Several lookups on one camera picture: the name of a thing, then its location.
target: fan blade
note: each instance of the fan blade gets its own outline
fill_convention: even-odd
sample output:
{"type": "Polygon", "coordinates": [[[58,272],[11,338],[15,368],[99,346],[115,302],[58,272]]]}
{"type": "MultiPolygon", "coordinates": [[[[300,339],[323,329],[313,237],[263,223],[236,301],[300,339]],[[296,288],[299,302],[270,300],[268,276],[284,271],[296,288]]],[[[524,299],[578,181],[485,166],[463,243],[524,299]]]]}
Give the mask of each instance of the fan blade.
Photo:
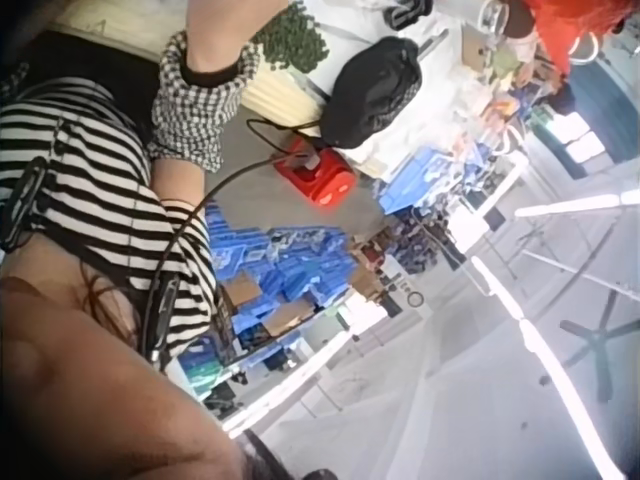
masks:
{"type": "Polygon", "coordinates": [[[590,341],[593,338],[593,332],[591,330],[568,320],[561,321],[560,328],[573,335],[584,338],[587,341],[590,341]]]}
{"type": "Polygon", "coordinates": [[[609,323],[611,312],[613,311],[613,307],[616,304],[617,298],[618,292],[616,292],[615,290],[609,290],[607,304],[604,307],[604,312],[602,312],[602,317],[600,317],[600,330],[604,330],[607,327],[607,323],[609,323]]]}
{"type": "Polygon", "coordinates": [[[594,349],[596,375],[598,377],[598,401],[607,403],[613,398],[613,381],[609,369],[609,357],[604,344],[598,344],[594,349]]]}
{"type": "MultiPolygon", "coordinates": [[[[576,353],[574,353],[571,357],[569,357],[566,361],[562,362],[562,367],[566,370],[567,368],[573,367],[576,363],[582,360],[584,357],[589,355],[591,351],[591,345],[585,345],[576,353]]],[[[543,375],[540,377],[540,385],[543,387],[545,385],[549,385],[551,383],[551,377],[549,375],[543,375]]]]}
{"type": "Polygon", "coordinates": [[[640,330],[640,318],[635,322],[627,323],[626,325],[621,325],[613,330],[609,330],[607,332],[607,339],[622,337],[623,335],[628,335],[636,330],[640,330]]]}

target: green plant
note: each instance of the green plant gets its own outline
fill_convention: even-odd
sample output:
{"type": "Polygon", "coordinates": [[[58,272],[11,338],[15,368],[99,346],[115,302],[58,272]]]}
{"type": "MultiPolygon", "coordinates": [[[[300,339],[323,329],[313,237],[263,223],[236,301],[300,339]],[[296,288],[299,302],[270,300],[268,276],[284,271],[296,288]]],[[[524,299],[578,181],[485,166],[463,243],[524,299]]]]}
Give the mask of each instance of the green plant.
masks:
{"type": "Polygon", "coordinates": [[[263,46],[264,57],[273,70],[293,66],[309,73],[329,55],[327,44],[316,30],[315,18],[306,12],[303,4],[293,2],[253,38],[263,46]]]}

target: ceiling fan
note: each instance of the ceiling fan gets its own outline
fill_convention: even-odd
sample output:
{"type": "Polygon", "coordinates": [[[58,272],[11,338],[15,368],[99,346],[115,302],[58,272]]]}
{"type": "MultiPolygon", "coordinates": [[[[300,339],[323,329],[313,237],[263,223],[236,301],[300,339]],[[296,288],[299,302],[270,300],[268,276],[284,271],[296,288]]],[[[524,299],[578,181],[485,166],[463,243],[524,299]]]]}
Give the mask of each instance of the ceiling fan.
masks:
{"type": "MultiPolygon", "coordinates": [[[[604,312],[600,317],[600,325],[595,330],[583,327],[577,323],[563,320],[560,322],[560,328],[564,331],[576,335],[586,341],[586,345],[578,350],[573,356],[562,363],[564,368],[570,368],[584,359],[589,353],[593,352],[596,364],[596,377],[598,380],[598,402],[607,403],[613,398],[613,382],[611,380],[611,370],[609,366],[609,358],[607,356],[606,344],[614,338],[629,335],[635,331],[640,331],[640,319],[637,319],[626,325],[607,329],[607,324],[611,318],[611,312],[615,306],[618,292],[609,291],[609,297],[604,307],[604,312]]],[[[540,385],[545,386],[551,383],[551,378],[544,375],[540,378],[540,385]]]]}

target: black bag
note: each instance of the black bag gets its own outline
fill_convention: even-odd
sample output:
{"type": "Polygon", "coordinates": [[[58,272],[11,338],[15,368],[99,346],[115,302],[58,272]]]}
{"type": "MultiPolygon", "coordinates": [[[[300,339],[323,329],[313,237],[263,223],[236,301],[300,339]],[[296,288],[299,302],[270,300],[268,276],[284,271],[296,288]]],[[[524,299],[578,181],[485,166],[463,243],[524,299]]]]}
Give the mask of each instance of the black bag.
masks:
{"type": "Polygon", "coordinates": [[[356,148],[384,130],[422,85],[418,46],[387,37],[344,66],[320,118],[322,139],[332,147],[356,148]]]}

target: window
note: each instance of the window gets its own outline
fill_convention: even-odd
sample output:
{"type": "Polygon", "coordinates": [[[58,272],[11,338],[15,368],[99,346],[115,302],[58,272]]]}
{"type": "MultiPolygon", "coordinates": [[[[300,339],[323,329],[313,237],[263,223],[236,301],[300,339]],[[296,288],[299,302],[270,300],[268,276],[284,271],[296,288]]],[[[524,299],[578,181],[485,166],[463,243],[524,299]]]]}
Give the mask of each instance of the window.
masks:
{"type": "Polygon", "coordinates": [[[576,163],[584,163],[605,152],[598,136],[577,112],[567,116],[554,114],[545,126],[576,163]]]}

